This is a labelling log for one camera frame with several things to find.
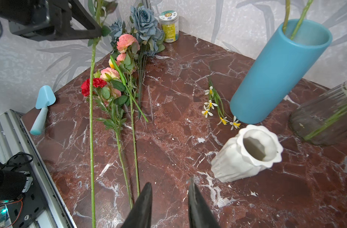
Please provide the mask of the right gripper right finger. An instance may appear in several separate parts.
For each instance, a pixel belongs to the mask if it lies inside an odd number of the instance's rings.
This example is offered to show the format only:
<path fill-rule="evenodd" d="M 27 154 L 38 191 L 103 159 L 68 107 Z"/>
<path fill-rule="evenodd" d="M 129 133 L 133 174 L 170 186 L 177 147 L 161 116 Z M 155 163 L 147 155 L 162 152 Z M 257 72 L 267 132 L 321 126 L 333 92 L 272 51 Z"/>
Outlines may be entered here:
<path fill-rule="evenodd" d="M 188 216 L 190 228 L 220 228 L 193 178 L 188 190 Z"/>

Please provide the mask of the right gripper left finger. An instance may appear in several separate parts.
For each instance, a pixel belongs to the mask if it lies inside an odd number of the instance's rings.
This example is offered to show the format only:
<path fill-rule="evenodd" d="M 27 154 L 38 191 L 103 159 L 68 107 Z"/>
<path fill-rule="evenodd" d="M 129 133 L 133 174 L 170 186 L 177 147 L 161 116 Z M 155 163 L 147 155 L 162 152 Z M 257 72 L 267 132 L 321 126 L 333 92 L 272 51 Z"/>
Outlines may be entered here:
<path fill-rule="evenodd" d="M 121 228 L 150 228 L 152 204 L 152 184 L 147 182 Z"/>

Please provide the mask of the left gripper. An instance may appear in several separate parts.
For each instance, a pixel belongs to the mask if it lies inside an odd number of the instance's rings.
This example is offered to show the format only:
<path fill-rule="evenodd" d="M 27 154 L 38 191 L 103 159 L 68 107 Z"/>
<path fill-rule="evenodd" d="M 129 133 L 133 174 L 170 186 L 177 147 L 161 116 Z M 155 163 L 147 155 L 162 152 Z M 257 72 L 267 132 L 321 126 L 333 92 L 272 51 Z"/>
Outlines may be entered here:
<path fill-rule="evenodd" d="M 34 41 L 87 40 L 102 36 L 101 26 L 80 1 L 0 1 L 0 18 L 13 35 Z"/>

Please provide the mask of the deep pink rose stem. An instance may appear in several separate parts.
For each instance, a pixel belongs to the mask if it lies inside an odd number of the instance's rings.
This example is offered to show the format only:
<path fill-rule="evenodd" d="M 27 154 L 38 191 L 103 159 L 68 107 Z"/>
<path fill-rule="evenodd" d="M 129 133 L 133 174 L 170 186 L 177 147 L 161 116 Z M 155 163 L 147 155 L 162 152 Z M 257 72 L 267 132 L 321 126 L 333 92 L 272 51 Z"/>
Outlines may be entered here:
<path fill-rule="evenodd" d="M 100 28 L 103 28 L 104 21 L 108 15 L 105 11 L 104 20 L 101 20 L 101 10 L 103 8 L 103 0 L 89 1 L 89 9 L 95 10 L 93 19 L 97 22 Z M 90 68 L 90 87 L 89 87 L 89 129 L 90 129 L 90 168 L 91 168 L 91 219 L 92 227 L 96 227 L 96 208 L 95 208 L 95 177 L 94 177 L 94 133 L 93 133 L 93 74 L 95 73 L 95 58 L 96 58 L 96 47 L 101 40 L 103 35 L 98 35 L 97 38 L 93 39 L 92 42 L 92 55 L 91 55 L 91 68 Z"/>

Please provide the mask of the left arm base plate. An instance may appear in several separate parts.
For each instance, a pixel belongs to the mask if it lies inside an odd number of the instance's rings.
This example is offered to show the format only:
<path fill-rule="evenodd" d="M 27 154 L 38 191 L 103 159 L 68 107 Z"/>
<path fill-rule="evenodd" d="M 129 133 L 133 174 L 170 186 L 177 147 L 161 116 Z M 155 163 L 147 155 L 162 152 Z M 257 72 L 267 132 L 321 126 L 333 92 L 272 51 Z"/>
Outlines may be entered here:
<path fill-rule="evenodd" d="M 27 228 L 47 207 L 32 171 L 0 170 L 0 228 Z"/>

